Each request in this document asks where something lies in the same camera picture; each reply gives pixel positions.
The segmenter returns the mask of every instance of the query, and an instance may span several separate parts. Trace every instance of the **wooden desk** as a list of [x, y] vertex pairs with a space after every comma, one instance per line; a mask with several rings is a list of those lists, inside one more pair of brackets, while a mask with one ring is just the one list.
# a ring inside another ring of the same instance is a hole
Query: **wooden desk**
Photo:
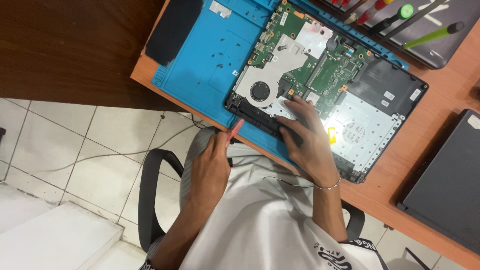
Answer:
[[[480, 23], [477, 23], [445, 68], [432, 71], [411, 64], [409, 71], [428, 82], [430, 89], [379, 158], [365, 183], [355, 185], [345, 181], [341, 185], [343, 200], [467, 269], [480, 269], [480, 256], [397, 209], [396, 198], [410, 171], [429, 149], [430, 141], [445, 120], [465, 108], [480, 112], [480, 101], [470, 97], [480, 78], [479, 48]], [[226, 129], [152, 85], [151, 80], [157, 68], [158, 64], [142, 52], [131, 78], [212, 125]], [[241, 136], [236, 138], [285, 167], [297, 171]]]

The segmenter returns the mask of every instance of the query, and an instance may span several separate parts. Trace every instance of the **bracelet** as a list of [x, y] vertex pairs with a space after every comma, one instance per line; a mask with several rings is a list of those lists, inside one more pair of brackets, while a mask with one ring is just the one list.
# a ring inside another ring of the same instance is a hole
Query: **bracelet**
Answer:
[[341, 180], [342, 180], [342, 178], [340, 178], [340, 179], [338, 180], [338, 182], [337, 182], [335, 185], [331, 186], [331, 187], [319, 187], [319, 186], [317, 186], [317, 184], [315, 184], [315, 182], [313, 182], [313, 185], [314, 185], [316, 188], [319, 188], [319, 189], [328, 189], [328, 190], [330, 190], [330, 189], [338, 186], [338, 184], [340, 183]]

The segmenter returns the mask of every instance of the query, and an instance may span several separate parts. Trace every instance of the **sticker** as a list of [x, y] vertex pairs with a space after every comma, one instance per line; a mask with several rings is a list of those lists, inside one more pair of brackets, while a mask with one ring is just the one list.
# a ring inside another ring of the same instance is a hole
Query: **sticker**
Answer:
[[329, 127], [328, 128], [328, 140], [330, 141], [331, 145], [336, 144], [335, 128], [334, 127]]
[[418, 89], [415, 90], [415, 92], [413, 92], [413, 94], [410, 96], [410, 99], [413, 100], [413, 101], [415, 101], [415, 99], [419, 96], [420, 92], [421, 92], [421, 91], [418, 90]]
[[280, 21], [280, 25], [284, 25], [285, 21], [287, 20], [288, 13], [283, 12], [282, 20]]
[[388, 91], [385, 91], [384, 96], [385, 96], [386, 98], [388, 98], [389, 100], [393, 100], [393, 99], [395, 98], [395, 95], [392, 94], [392, 93], [390, 93], [390, 92], [388, 92]]
[[215, 0], [212, 1], [212, 4], [208, 9], [215, 12], [215, 14], [218, 14], [218, 12], [220, 12], [220, 16], [224, 19], [228, 19], [228, 17], [232, 13], [232, 10], [222, 6], [219, 2]]
[[467, 122], [473, 126], [474, 129], [480, 129], [480, 119], [478, 119], [477, 116], [475, 115], [470, 115], [470, 118], [467, 120]]
[[310, 92], [310, 93], [308, 94], [308, 97], [305, 99], [305, 101], [308, 102], [308, 101], [311, 100], [312, 103], [313, 103], [313, 105], [315, 106], [315, 104], [317, 104], [317, 101], [318, 101], [319, 98], [320, 98], [320, 97], [319, 97], [318, 95], [316, 95], [316, 94], [313, 93], [313, 92]]

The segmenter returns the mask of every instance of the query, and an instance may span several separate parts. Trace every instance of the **tiled floor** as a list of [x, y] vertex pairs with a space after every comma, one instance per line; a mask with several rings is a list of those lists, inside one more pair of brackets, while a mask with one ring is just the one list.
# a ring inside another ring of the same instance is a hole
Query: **tiled floor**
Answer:
[[[208, 125], [194, 120], [199, 126]], [[7, 130], [0, 144], [0, 182], [52, 204], [72, 201], [125, 227], [122, 238], [134, 245], [140, 245], [137, 208], [145, 153], [68, 165], [92, 156], [137, 153], [160, 145], [183, 162], [199, 130], [188, 113], [3, 98], [0, 127]], [[156, 213], [162, 228], [168, 230], [180, 211], [180, 179], [162, 164], [158, 180]], [[390, 270], [420, 270], [405, 247], [435, 270], [463, 269], [402, 233], [387, 230], [369, 215], [361, 237], [377, 245]]]

